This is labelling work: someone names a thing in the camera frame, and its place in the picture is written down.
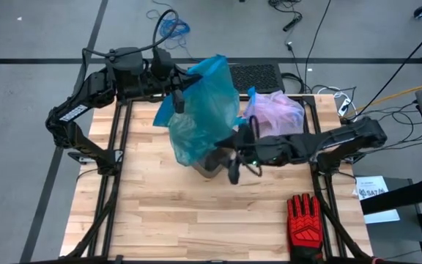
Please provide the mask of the brown trash bin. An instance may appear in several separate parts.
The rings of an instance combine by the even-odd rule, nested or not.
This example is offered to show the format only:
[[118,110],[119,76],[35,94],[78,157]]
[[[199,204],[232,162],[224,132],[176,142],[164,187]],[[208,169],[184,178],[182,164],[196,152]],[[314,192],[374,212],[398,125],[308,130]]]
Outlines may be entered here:
[[228,148],[217,148],[209,151],[202,159],[195,162],[192,167],[203,177],[212,179],[222,169],[229,167],[233,150]]

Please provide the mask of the white power strip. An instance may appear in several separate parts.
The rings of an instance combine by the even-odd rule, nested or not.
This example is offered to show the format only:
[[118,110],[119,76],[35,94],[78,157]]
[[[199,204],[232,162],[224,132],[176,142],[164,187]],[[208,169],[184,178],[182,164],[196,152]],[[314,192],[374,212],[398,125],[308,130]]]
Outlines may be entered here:
[[344,101],[338,108],[338,115],[343,117],[347,113],[349,107],[351,106],[351,103],[352,103],[351,98],[345,97]]

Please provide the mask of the white printed sheet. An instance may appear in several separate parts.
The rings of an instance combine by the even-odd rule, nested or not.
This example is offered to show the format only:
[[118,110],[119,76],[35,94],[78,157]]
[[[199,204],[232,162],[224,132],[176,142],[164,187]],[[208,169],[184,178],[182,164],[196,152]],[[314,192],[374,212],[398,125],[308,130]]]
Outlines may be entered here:
[[[355,185],[356,187],[352,194],[357,196],[360,201],[389,192],[384,177],[380,175],[356,177]],[[397,209],[392,209],[378,213],[365,214],[364,220],[366,224],[379,224],[399,221],[400,217]]]

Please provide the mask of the black perforated floor grate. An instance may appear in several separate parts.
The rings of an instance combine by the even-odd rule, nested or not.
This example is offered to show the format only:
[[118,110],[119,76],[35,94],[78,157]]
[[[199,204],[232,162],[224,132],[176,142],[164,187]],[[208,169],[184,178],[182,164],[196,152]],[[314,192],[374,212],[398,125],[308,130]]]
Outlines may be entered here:
[[258,93],[285,91],[279,66],[274,64],[235,64],[230,66],[234,88],[240,93],[254,87]]

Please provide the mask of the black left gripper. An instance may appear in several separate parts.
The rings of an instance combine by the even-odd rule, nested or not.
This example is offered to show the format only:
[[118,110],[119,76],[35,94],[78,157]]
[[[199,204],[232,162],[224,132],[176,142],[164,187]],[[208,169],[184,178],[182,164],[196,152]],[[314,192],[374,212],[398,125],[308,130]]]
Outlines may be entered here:
[[105,58],[108,82],[118,100],[157,103],[170,95],[176,113],[185,110],[183,90],[201,80],[199,73],[185,74],[162,48],[153,48],[153,58],[145,59],[135,47],[111,49]]

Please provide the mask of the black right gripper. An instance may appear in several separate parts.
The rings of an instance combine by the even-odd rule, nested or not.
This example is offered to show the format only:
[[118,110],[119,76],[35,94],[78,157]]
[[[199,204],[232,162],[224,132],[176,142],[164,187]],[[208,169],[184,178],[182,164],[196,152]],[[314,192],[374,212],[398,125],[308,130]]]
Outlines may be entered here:
[[237,132],[216,143],[217,147],[233,149],[230,158],[228,177],[233,185],[240,179],[240,167],[244,166],[257,177],[262,176],[262,166],[284,166],[300,164],[301,150],[290,142],[290,135],[265,136],[258,138],[259,130],[242,124]]

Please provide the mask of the red work glove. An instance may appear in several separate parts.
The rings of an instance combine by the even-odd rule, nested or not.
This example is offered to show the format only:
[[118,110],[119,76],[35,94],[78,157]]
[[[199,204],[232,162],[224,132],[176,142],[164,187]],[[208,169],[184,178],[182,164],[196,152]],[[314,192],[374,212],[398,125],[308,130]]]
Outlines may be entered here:
[[319,201],[309,194],[287,200],[287,241],[294,264],[324,264],[323,231]]

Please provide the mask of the teal trash bag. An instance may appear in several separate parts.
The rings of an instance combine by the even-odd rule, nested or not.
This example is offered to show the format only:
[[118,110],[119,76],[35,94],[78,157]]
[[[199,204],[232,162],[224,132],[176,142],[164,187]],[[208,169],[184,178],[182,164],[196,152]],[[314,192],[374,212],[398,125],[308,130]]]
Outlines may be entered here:
[[187,74],[199,74],[201,79],[183,92],[184,112],[175,112],[169,95],[153,121],[156,127],[168,128],[175,158],[183,166],[194,164],[214,150],[216,142],[231,136],[240,110],[240,94],[225,56],[205,59]]

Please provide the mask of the pink trash bag blue drawstring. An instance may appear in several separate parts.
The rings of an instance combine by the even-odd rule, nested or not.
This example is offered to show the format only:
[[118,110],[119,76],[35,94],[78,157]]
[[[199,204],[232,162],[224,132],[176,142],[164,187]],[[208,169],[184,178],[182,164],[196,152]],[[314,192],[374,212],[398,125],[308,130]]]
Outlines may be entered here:
[[304,132],[304,108],[281,90],[260,94],[255,87],[251,87],[247,93],[250,100],[243,118],[248,122],[251,117],[256,118],[252,122],[257,124],[260,137]]

